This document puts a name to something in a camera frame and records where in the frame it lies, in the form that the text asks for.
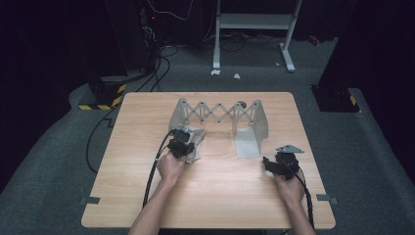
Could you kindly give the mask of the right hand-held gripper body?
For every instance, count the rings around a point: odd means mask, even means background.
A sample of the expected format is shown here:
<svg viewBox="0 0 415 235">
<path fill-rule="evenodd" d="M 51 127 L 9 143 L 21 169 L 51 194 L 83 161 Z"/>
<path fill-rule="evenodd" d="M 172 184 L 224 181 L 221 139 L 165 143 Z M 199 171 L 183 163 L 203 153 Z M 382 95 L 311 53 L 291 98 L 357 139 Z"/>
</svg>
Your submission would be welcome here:
<svg viewBox="0 0 415 235">
<path fill-rule="evenodd" d="M 297 153 L 302 153 L 302 149 L 293 145 L 277 148 L 275 155 L 277 175 L 283 175 L 287 180 L 290 180 L 299 172 L 300 165 L 296 157 Z"/>
</svg>

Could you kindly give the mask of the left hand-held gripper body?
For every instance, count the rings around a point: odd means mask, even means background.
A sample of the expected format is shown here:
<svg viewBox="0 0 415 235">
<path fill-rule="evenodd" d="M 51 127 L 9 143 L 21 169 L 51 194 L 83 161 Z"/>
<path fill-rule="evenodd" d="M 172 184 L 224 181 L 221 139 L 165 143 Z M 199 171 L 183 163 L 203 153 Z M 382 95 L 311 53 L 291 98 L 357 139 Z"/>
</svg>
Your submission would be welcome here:
<svg viewBox="0 0 415 235">
<path fill-rule="evenodd" d="M 173 138 L 169 140 L 167 148 L 176 159 L 188 156 L 195 150 L 195 144 L 190 141 L 191 133 L 189 128 L 171 130 Z"/>
</svg>

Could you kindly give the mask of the person's left hand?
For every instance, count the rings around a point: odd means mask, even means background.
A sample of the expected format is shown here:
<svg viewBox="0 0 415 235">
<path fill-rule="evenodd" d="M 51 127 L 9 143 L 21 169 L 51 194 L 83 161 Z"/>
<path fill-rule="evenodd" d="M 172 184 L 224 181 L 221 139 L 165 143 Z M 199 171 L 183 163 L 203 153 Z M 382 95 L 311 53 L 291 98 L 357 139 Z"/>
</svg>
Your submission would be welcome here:
<svg viewBox="0 0 415 235">
<path fill-rule="evenodd" d="M 170 152 L 160 157 L 157 169 L 161 176 L 161 185 L 165 187 L 173 187 L 182 174 L 185 164 L 185 157 L 176 159 Z"/>
</svg>

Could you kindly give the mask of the person's right hand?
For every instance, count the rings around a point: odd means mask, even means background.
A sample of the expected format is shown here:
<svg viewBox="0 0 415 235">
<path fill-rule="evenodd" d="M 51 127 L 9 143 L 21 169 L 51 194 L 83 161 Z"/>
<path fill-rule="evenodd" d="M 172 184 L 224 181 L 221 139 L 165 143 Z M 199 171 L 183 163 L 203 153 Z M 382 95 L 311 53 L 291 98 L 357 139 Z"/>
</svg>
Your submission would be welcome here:
<svg viewBox="0 0 415 235">
<path fill-rule="evenodd" d="M 304 197 L 303 187 L 297 179 L 286 180 L 284 176 L 274 174 L 279 195 L 289 210 L 301 209 Z"/>
</svg>

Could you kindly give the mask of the dark equipment rack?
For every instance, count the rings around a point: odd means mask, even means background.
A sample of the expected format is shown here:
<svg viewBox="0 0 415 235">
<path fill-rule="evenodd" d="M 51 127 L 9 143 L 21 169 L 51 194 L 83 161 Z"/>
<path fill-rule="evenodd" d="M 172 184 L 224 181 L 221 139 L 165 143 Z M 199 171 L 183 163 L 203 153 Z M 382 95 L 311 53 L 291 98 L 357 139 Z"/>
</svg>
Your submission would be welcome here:
<svg viewBox="0 0 415 235">
<path fill-rule="evenodd" d="M 125 71 L 152 71 L 152 49 L 145 38 L 147 13 L 143 1 L 105 1 Z"/>
</svg>

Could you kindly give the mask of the black yellow striped stand base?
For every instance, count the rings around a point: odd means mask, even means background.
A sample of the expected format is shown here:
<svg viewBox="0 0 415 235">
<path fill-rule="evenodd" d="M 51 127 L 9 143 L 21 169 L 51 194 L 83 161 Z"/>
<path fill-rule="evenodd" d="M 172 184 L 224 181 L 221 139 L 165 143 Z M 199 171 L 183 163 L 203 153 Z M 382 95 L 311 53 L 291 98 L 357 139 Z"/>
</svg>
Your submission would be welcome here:
<svg viewBox="0 0 415 235">
<path fill-rule="evenodd" d="M 107 84 L 98 78 L 88 83 L 78 107 L 84 111 L 114 109 L 120 103 L 125 87 L 125 83 Z"/>
<path fill-rule="evenodd" d="M 321 112 L 359 113 L 356 99 L 346 90 L 312 85 L 311 91 Z"/>
</svg>

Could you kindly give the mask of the white metal stand frame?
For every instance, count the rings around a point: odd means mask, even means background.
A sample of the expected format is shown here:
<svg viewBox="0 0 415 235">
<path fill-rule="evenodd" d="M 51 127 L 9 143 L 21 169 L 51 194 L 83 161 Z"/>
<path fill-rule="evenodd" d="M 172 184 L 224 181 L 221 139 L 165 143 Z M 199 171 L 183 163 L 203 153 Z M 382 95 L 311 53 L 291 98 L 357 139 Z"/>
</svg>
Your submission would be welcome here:
<svg viewBox="0 0 415 235">
<path fill-rule="evenodd" d="M 302 0 L 296 0 L 291 14 L 232 14 L 221 12 L 221 0 L 217 0 L 215 11 L 215 39 L 212 57 L 212 69 L 220 70 L 220 30 L 222 29 L 267 29 L 286 30 L 285 41 L 280 43 L 280 50 L 288 72 L 296 68 L 289 52 L 290 42 L 299 17 Z"/>
</svg>

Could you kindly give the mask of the grey metal expandable rack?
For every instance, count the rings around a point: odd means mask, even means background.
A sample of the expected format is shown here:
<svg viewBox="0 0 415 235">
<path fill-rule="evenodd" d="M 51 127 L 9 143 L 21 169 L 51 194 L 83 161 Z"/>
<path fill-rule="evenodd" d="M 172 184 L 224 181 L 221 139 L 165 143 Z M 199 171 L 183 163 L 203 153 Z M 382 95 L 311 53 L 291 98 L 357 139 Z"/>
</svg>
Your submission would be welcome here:
<svg viewBox="0 0 415 235">
<path fill-rule="evenodd" d="M 260 100 L 245 109 L 238 104 L 226 108 L 222 103 L 209 107 L 206 102 L 199 102 L 192 107 L 185 98 L 180 98 L 169 122 L 169 131 L 191 126 L 196 119 L 201 125 L 208 120 L 222 123 L 229 119 L 232 122 L 233 138 L 239 158 L 258 157 L 261 143 L 268 137 L 268 121 Z"/>
</svg>

